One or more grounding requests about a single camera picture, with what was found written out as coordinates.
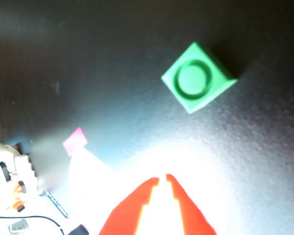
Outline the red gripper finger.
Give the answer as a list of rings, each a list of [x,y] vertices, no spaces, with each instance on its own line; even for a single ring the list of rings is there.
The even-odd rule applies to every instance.
[[[148,204],[153,187],[159,178],[152,177],[139,185],[110,213],[100,235],[134,235],[136,233],[143,206]]]
[[[206,220],[201,210],[188,196],[181,184],[171,175],[166,175],[166,180],[171,183],[174,199],[180,206],[183,229],[185,235],[216,235],[216,231]]]

